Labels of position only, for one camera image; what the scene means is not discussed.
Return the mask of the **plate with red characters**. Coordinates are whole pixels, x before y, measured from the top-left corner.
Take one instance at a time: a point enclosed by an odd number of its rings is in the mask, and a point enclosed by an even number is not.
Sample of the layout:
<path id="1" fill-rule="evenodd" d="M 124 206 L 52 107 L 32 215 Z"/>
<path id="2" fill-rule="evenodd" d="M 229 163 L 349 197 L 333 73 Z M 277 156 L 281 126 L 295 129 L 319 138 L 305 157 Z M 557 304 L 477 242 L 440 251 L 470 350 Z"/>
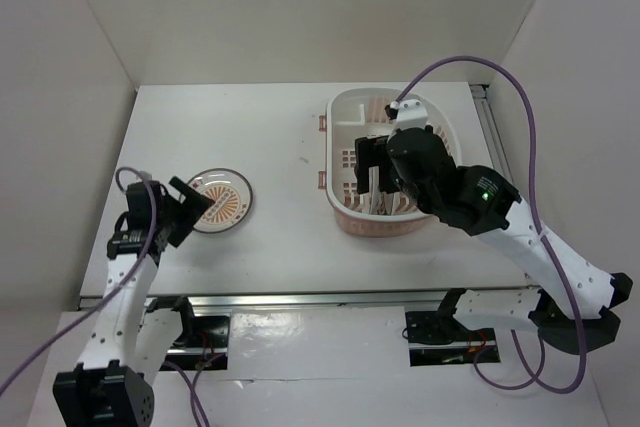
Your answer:
<path id="1" fill-rule="evenodd" d="M 369 169 L 369 211 L 370 215 L 379 215 L 383 207 L 383 198 L 380 190 L 379 168 Z"/>

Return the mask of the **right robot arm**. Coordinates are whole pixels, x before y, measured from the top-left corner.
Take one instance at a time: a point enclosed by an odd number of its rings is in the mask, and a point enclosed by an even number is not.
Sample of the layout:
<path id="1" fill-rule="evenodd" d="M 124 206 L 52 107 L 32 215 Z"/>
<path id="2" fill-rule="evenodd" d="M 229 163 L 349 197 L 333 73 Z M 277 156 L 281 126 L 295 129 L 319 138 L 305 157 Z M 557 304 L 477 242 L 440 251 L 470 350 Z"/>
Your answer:
<path id="1" fill-rule="evenodd" d="M 355 156 L 358 193 L 371 190 L 369 171 L 378 168 L 381 192 L 405 194 L 421 212 L 500 251 L 534 282 L 533 291 L 449 290 L 437 310 L 441 335 L 527 331 L 571 355 L 616 339 L 621 321 L 613 309 L 628 300 L 631 278 L 598 269 L 536 222 L 518 190 L 497 171 L 456 165 L 430 126 L 358 138 Z"/>

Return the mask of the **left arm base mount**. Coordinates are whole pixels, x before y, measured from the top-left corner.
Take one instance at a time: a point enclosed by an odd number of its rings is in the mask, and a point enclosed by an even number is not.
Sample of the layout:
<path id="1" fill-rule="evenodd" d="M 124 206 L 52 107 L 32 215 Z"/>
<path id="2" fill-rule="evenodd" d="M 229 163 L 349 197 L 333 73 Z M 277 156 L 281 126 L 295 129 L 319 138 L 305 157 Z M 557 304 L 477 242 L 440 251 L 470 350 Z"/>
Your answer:
<path id="1" fill-rule="evenodd" d="M 190 334 L 182 334 L 168 349 L 165 361 L 187 372 L 228 368 L 231 315 L 195 316 Z"/>

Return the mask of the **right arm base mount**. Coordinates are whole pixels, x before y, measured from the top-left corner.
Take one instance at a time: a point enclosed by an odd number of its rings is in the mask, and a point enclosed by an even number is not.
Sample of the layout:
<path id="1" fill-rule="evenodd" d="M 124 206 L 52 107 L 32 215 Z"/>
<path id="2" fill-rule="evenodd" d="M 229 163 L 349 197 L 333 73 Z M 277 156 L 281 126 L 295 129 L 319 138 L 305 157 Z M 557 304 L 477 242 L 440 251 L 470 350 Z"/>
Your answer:
<path id="1" fill-rule="evenodd" d="M 408 311 L 402 337 L 408 343 L 411 367 L 499 363 L 496 334 L 492 329 L 471 331 L 440 317 L 435 311 Z"/>

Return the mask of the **green rimmed white plate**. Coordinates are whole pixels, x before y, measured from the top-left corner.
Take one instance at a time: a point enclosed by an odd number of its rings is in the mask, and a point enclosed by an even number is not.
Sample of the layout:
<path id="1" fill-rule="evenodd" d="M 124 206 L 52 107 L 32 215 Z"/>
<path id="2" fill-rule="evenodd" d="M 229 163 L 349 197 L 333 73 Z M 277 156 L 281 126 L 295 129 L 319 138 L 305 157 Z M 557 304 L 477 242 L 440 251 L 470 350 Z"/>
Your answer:
<path id="1" fill-rule="evenodd" d="M 410 200 L 401 192 L 396 192 L 392 197 L 392 215 L 405 215 L 411 213 L 413 206 Z"/>

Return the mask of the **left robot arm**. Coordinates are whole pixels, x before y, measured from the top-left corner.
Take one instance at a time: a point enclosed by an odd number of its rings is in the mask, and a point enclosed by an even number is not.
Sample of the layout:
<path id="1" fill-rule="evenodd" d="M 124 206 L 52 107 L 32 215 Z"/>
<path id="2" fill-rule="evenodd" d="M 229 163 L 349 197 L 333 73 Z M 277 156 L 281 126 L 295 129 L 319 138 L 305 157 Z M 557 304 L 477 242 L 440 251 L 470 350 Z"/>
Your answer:
<path id="1" fill-rule="evenodd" d="M 123 188 L 127 208 L 107 242 L 107 280 L 95 307 L 96 323 L 75 367 L 57 374 L 53 396 L 68 426 L 148 426 L 152 384 L 172 344 L 196 337 L 197 321 L 185 296 L 153 301 L 148 292 L 167 247 L 178 247 L 214 200 L 174 177 Z"/>

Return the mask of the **plate with orange sunburst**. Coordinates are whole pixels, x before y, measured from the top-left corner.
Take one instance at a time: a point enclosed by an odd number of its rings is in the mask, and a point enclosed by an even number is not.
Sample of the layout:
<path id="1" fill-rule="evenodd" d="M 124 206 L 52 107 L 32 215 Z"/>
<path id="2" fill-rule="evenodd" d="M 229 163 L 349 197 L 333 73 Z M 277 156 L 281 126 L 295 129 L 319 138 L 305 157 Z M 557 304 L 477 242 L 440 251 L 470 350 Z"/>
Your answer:
<path id="1" fill-rule="evenodd" d="M 196 232 L 223 233 L 243 222 L 250 213 L 253 189 L 249 181 L 235 170 L 208 169 L 192 177 L 188 185 L 214 202 L 194 225 Z"/>

